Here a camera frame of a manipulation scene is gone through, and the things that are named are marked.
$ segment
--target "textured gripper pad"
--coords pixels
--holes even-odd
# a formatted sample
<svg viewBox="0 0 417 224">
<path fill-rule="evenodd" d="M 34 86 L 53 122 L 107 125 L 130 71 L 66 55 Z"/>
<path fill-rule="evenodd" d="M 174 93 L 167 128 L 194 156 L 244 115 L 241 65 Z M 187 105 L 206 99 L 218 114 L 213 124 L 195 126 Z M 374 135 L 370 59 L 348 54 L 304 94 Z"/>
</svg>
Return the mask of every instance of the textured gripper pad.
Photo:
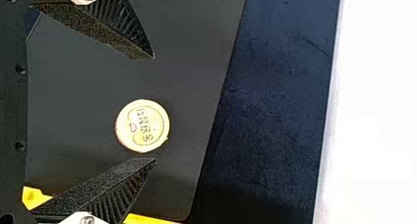
<svg viewBox="0 0 417 224">
<path fill-rule="evenodd" d="M 97 0 L 86 6 L 69 0 L 34 0 L 31 6 L 131 59 L 154 58 L 145 30 L 128 0 Z"/>
<path fill-rule="evenodd" d="M 121 224 L 138 198 L 154 163 L 152 158 L 132 158 L 73 187 L 31 213 L 43 218 L 88 211 L 110 224 Z"/>
</svg>

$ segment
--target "coin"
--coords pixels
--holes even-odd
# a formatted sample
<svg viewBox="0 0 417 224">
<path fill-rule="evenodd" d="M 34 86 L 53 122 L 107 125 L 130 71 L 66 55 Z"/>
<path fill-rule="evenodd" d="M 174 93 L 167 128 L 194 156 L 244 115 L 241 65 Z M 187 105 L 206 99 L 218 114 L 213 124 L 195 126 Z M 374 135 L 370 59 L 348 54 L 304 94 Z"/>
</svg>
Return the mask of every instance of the coin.
<svg viewBox="0 0 417 224">
<path fill-rule="evenodd" d="M 169 134 L 169 118 L 158 103 L 138 99 L 126 105 L 116 120 L 116 136 L 127 148 L 145 153 L 160 147 Z"/>
</svg>

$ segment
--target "black fabric surface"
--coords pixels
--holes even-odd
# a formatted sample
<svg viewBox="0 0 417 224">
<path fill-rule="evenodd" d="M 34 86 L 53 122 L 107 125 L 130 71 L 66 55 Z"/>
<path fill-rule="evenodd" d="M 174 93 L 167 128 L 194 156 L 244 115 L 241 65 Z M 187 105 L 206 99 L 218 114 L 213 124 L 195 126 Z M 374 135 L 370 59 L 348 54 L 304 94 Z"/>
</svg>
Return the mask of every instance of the black fabric surface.
<svg viewBox="0 0 417 224">
<path fill-rule="evenodd" d="M 339 0 L 247 0 L 191 223 L 312 223 Z"/>
</svg>

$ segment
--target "black panel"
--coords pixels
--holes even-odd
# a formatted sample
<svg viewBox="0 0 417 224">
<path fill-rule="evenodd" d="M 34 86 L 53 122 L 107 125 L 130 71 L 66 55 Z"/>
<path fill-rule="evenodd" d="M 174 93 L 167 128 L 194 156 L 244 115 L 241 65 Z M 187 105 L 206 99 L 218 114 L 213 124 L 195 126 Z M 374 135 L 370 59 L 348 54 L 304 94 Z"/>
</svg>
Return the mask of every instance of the black panel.
<svg viewBox="0 0 417 224">
<path fill-rule="evenodd" d="M 24 20 L 31 0 L 0 0 L 0 222 L 35 223 L 22 204 L 28 133 Z"/>
<path fill-rule="evenodd" d="M 134 211 L 187 217 L 245 0 L 130 0 L 156 59 L 129 60 L 43 16 L 29 42 L 27 182 L 60 193 L 135 153 L 114 134 L 118 112 L 147 98 L 171 120 L 145 154 L 158 164 Z"/>
</svg>

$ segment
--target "yellow part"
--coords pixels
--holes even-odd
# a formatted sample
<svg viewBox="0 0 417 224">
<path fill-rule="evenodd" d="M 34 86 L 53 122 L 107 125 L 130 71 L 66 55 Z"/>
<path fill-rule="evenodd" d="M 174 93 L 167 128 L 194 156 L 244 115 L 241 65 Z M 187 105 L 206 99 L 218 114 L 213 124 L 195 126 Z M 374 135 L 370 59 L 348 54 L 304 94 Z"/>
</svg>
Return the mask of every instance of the yellow part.
<svg viewBox="0 0 417 224">
<path fill-rule="evenodd" d="M 52 196 L 46 196 L 41 190 L 24 187 L 23 202 L 31 210 L 44 202 L 52 199 Z M 124 224 L 175 224 L 174 222 L 163 221 L 155 218 L 144 217 L 135 214 L 129 214 Z"/>
</svg>

